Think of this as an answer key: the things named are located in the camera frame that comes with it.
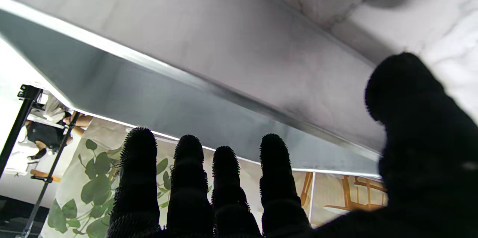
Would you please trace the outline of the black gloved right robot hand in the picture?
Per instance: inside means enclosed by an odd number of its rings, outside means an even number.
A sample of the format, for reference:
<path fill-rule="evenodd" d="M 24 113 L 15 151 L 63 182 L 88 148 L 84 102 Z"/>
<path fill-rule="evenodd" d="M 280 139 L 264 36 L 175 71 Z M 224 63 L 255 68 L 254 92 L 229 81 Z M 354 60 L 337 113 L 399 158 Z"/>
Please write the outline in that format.
<path fill-rule="evenodd" d="M 129 132 L 107 238 L 476 238 L 478 129 L 412 53 L 387 57 L 366 86 L 370 116 L 385 127 L 379 175 L 387 205 L 353 210 L 312 228 L 297 194 L 287 146 L 261 141 L 262 231 L 240 186 L 228 146 L 213 156 L 212 202 L 195 136 L 178 141 L 166 228 L 159 226 L 157 143 L 149 129 Z"/>

